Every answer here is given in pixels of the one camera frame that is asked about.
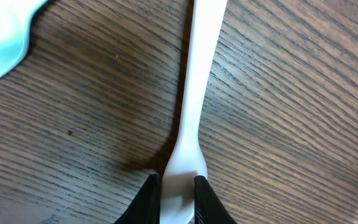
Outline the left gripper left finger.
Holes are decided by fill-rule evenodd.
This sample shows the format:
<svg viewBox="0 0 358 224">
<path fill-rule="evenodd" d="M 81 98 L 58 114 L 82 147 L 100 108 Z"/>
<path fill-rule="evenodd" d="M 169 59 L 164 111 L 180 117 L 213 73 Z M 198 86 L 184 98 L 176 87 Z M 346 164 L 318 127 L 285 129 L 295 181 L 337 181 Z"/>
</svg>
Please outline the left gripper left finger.
<svg viewBox="0 0 358 224">
<path fill-rule="evenodd" d="M 159 224 L 160 179 L 150 174 L 126 211 L 114 224 Z"/>
</svg>

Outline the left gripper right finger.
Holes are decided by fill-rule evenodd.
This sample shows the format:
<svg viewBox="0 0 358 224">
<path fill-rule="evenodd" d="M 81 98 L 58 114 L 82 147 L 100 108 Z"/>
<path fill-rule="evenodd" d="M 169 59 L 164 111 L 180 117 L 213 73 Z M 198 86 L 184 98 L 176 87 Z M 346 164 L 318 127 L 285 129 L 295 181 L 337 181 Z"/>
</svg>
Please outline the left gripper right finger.
<svg viewBox="0 0 358 224">
<path fill-rule="evenodd" d="M 195 181 L 195 224 L 237 224 L 215 194 L 206 177 Z"/>
</svg>

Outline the white plastic spoon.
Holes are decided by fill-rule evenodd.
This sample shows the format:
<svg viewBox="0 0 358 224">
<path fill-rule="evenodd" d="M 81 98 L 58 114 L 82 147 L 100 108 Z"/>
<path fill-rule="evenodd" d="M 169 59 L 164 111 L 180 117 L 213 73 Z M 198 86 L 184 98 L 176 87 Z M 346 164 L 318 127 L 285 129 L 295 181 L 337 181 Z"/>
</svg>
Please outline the white plastic spoon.
<svg viewBox="0 0 358 224">
<path fill-rule="evenodd" d="M 208 175 L 198 130 L 226 5 L 227 0 L 194 1 L 178 137 L 162 177 L 162 224 L 192 220 L 194 178 Z"/>
</svg>

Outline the blue fork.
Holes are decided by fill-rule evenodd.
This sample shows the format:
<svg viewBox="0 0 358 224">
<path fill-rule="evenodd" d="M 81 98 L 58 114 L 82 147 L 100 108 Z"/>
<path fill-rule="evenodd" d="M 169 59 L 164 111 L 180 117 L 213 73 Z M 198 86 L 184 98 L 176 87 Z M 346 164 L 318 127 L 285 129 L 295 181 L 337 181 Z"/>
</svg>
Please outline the blue fork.
<svg viewBox="0 0 358 224">
<path fill-rule="evenodd" d="M 0 78 L 25 57 L 34 14 L 47 0 L 0 0 Z"/>
</svg>

